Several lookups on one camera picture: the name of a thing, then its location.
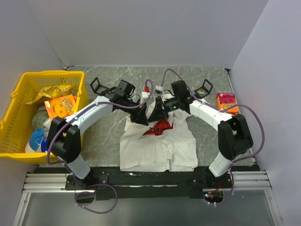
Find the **white Coca-Cola t-shirt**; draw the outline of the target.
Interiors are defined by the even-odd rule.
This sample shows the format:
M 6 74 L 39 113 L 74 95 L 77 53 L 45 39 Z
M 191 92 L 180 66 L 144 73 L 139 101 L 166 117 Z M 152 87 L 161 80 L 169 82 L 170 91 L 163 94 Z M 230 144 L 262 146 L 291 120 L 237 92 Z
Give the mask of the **white Coca-Cola t-shirt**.
M 127 118 L 120 138 L 120 170 L 138 172 L 193 171 L 198 166 L 196 139 L 188 128 L 190 114 L 169 112 L 172 126 L 161 135 L 147 135 L 150 126 L 132 123 Z

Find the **green round brooch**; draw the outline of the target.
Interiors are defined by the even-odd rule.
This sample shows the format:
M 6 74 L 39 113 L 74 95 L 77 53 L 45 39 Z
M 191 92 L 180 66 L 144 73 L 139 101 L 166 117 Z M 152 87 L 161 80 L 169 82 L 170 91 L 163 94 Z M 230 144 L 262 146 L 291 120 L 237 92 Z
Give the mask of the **green round brooch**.
M 199 90 L 198 90 L 198 93 L 199 93 L 199 94 L 204 94 L 204 93 L 205 93 L 205 90 L 204 90 L 204 89 L 199 89 Z

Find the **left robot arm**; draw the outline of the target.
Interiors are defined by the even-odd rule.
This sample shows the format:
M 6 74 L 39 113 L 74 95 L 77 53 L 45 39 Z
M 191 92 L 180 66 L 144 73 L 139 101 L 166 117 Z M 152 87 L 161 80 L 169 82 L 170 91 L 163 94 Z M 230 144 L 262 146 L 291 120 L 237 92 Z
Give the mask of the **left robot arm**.
M 95 184 L 93 171 L 85 163 L 81 156 L 81 136 L 84 132 L 102 117 L 114 110 L 122 110 L 129 113 L 135 122 L 146 125 L 146 102 L 134 102 L 131 97 L 135 86 L 121 80 L 116 87 L 104 88 L 99 92 L 102 85 L 93 88 L 97 98 L 80 111 L 71 116 L 55 117 L 51 121 L 47 136 L 47 154 L 53 154 L 66 169 L 74 176 L 77 185 L 82 189 L 88 189 Z

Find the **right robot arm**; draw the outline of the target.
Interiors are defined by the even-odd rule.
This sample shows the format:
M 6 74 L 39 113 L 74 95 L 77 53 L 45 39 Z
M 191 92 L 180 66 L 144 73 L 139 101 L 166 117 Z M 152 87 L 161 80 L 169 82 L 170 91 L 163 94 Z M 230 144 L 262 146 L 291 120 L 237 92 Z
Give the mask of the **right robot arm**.
M 234 160 L 253 146 L 246 119 L 241 114 L 222 113 L 204 101 L 196 100 L 183 80 L 176 81 L 171 86 L 174 97 L 167 100 L 156 97 L 148 122 L 166 120 L 169 112 L 181 109 L 212 126 L 218 134 L 219 153 L 209 166 L 206 184 L 215 188 L 222 182 L 222 175 Z

